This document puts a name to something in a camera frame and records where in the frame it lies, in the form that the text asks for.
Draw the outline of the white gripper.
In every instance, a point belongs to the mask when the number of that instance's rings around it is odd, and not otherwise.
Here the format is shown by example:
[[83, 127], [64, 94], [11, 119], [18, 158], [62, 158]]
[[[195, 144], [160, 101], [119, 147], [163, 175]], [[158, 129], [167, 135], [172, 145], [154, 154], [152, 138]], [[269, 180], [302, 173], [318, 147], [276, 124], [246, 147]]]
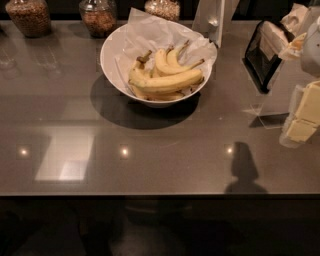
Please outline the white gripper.
[[[301, 54], [301, 68], [315, 78], [320, 77], [320, 16], [307, 30]], [[298, 143], [306, 142], [320, 124], [320, 81], [309, 83], [286, 135]]]

